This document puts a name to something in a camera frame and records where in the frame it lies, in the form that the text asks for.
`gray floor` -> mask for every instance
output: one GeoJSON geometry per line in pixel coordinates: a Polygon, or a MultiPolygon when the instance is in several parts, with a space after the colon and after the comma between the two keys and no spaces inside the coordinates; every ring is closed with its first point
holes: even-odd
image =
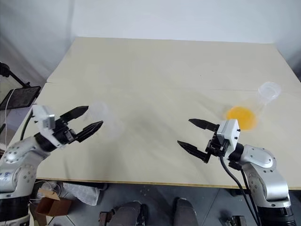
{"type": "MultiPolygon", "coordinates": [[[[301,202],[298,199],[301,192],[290,192],[290,196],[296,223],[301,225],[301,202]]],[[[243,198],[231,196],[227,189],[127,184],[110,184],[101,194],[97,206],[86,205],[72,194],[66,194],[65,198],[73,200],[69,214],[53,218],[50,225],[98,226],[100,211],[110,211],[126,202],[139,200],[149,207],[149,226],[171,226],[172,206],[176,197],[184,197],[192,203],[200,226],[222,226],[221,221],[232,215],[243,215],[248,226],[255,225],[243,198]]]]}

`tabletop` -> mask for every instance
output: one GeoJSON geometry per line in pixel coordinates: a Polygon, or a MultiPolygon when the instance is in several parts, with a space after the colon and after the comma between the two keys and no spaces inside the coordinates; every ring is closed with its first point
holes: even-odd
{"type": "MultiPolygon", "coordinates": [[[[282,93],[256,128],[241,132],[239,142],[272,151],[289,187],[301,189],[301,176],[294,173],[300,159],[301,84],[272,44],[78,37],[36,103],[48,105],[56,116],[89,105],[69,124],[76,132],[98,120],[104,124],[84,142],[53,151],[38,177],[236,187],[216,157],[205,164],[177,140],[204,150],[213,133],[188,119],[218,124],[266,81],[278,83],[282,93]]],[[[25,137],[37,132],[30,122],[25,137]]]]}

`clear cup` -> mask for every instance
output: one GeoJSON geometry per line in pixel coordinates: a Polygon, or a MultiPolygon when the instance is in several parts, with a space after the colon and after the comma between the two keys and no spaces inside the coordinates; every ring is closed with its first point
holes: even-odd
{"type": "Polygon", "coordinates": [[[237,119],[241,129],[253,129],[258,123],[258,118],[268,103],[277,99],[281,87],[274,82],[265,82],[258,88],[254,98],[232,107],[227,112],[227,119],[237,119]]]}

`orange juice spill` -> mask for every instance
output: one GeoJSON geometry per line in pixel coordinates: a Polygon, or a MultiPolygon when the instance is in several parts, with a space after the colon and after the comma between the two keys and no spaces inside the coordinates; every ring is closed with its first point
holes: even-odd
{"type": "Polygon", "coordinates": [[[227,112],[227,119],[237,119],[241,129],[252,129],[257,124],[256,115],[246,107],[235,106],[227,112]]]}

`black cable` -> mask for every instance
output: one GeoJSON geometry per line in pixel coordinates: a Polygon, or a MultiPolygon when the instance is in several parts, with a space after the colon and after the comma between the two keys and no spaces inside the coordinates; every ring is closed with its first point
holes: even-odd
{"type": "Polygon", "coordinates": [[[228,175],[236,182],[236,184],[238,185],[238,187],[239,187],[239,189],[240,189],[241,193],[243,194],[243,197],[244,197],[244,199],[245,199],[245,201],[246,201],[246,204],[247,204],[247,206],[248,206],[248,208],[249,208],[249,210],[250,210],[250,212],[251,212],[251,214],[252,214],[252,216],[253,216],[253,218],[254,218],[254,221],[256,222],[256,224],[257,224],[258,226],[261,226],[261,225],[260,225],[260,222],[257,222],[256,216],[254,215],[254,213],[253,213],[253,211],[252,211],[252,209],[251,209],[250,203],[249,203],[249,201],[248,201],[248,199],[247,199],[247,196],[246,196],[246,194],[245,194],[245,192],[244,192],[244,189],[243,189],[242,185],[241,185],[240,182],[237,180],[237,178],[236,178],[236,177],[228,170],[228,168],[227,168],[227,166],[226,166],[226,164],[225,164],[225,162],[224,162],[223,157],[220,157],[220,161],[221,161],[222,167],[224,168],[224,170],[226,171],[226,173],[227,173],[227,174],[228,174],[228,175]]]}
{"type": "Polygon", "coordinates": [[[250,191],[248,182],[247,182],[247,180],[246,180],[245,173],[244,173],[244,171],[243,171],[242,169],[240,170],[240,172],[241,172],[241,175],[243,176],[244,183],[245,183],[245,186],[246,186],[246,190],[247,190],[248,195],[249,195],[249,198],[250,198],[250,200],[251,200],[251,203],[252,203],[252,206],[253,206],[253,210],[254,210],[255,215],[256,215],[256,218],[257,218],[257,222],[260,222],[259,214],[258,214],[256,205],[255,205],[255,203],[254,203],[254,199],[253,199],[253,197],[251,196],[251,191],[250,191]]]}
{"type": "Polygon", "coordinates": [[[25,133],[25,130],[26,130],[26,127],[27,127],[27,125],[28,125],[28,123],[29,123],[29,120],[32,118],[32,110],[30,111],[30,113],[29,113],[29,115],[28,115],[28,118],[26,119],[26,121],[25,121],[25,124],[24,124],[24,126],[23,126],[23,129],[22,129],[22,133],[21,133],[21,138],[20,138],[20,140],[23,140],[23,138],[24,138],[24,133],[25,133]]]}

